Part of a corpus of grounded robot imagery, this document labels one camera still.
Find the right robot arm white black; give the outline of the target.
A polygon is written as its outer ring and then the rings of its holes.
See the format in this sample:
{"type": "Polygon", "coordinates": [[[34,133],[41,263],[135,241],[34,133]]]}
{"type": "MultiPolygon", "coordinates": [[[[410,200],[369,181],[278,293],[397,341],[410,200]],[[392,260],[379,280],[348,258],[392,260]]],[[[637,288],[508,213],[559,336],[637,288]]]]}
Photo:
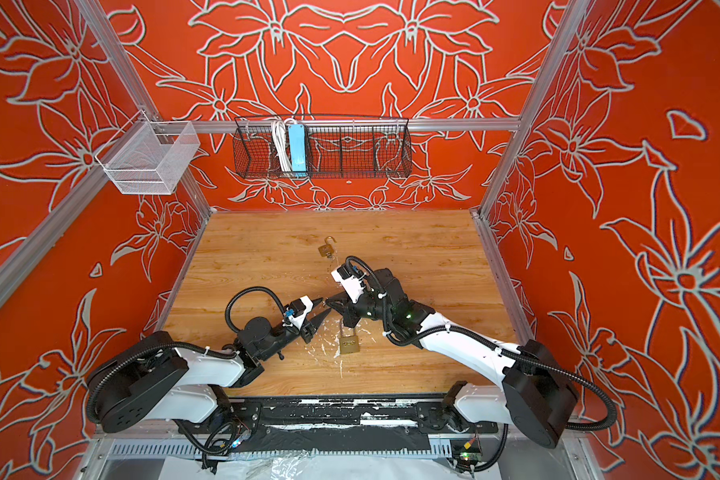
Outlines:
{"type": "Polygon", "coordinates": [[[326,304],[344,325],[378,321],[397,347],[414,346],[470,368],[498,388],[461,383],[452,389],[452,407],[470,423],[512,425],[545,448],[557,446],[567,431],[607,430],[617,408],[598,385],[562,368],[540,342],[523,345],[500,341],[462,326],[433,307],[411,299],[388,269],[373,270],[349,256],[331,276],[341,293],[326,304]]]}

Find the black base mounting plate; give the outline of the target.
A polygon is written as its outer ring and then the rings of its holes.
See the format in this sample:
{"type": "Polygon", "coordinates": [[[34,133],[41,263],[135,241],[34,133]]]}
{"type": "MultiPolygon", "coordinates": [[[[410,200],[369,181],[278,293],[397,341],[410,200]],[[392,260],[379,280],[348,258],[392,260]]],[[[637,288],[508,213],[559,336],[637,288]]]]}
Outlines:
{"type": "Polygon", "coordinates": [[[462,419],[443,394],[236,398],[224,413],[176,425],[200,444],[214,435],[213,448],[231,451],[427,449],[435,440],[452,449],[473,440],[477,449],[501,432],[494,422],[462,419]]]}

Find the long-shackle brass padlock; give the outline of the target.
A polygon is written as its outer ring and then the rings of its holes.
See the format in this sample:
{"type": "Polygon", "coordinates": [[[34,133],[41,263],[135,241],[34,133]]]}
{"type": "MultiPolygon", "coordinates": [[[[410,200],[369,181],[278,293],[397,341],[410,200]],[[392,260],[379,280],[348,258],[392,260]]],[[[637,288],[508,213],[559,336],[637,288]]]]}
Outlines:
{"type": "Polygon", "coordinates": [[[361,349],[356,328],[346,326],[343,322],[339,325],[338,342],[341,356],[356,354],[361,349]]]}

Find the small brass padlock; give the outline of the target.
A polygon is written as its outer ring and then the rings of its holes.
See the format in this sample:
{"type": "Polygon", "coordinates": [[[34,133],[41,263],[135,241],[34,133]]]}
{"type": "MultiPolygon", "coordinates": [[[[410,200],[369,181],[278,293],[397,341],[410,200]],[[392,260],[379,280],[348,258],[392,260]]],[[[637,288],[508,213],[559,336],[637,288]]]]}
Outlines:
{"type": "Polygon", "coordinates": [[[318,253],[321,257],[333,260],[336,258],[337,248],[336,239],[333,236],[326,236],[323,243],[318,247],[318,253]]]}

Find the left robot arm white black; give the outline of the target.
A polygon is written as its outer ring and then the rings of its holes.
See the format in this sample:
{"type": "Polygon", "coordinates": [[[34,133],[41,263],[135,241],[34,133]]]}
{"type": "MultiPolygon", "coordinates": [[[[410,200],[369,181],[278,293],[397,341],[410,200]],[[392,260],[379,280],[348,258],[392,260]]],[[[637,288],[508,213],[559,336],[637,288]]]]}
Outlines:
{"type": "Polygon", "coordinates": [[[315,310],[322,301],[302,296],[285,304],[267,287],[245,288],[224,310],[225,323],[236,335],[232,343],[213,350],[157,331],[88,375],[85,416],[106,433],[124,431],[143,420],[206,423],[226,410],[225,389],[251,384],[263,373],[265,361],[282,357],[296,340],[313,340],[328,315],[315,310]],[[233,322],[234,306],[255,293],[274,302],[278,324],[261,316],[244,327],[233,322]]]}

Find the light blue box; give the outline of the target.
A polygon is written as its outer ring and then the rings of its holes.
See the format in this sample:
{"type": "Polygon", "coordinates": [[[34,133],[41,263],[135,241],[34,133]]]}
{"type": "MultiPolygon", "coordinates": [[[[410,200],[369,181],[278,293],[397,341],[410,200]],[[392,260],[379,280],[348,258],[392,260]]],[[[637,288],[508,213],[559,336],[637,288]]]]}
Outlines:
{"type": "Polygon", "coordinates": [[[295,176],[307,175],[306,130],[295,123],[288,127],[288,139],[291,155],[291,170],[295,176]]]}

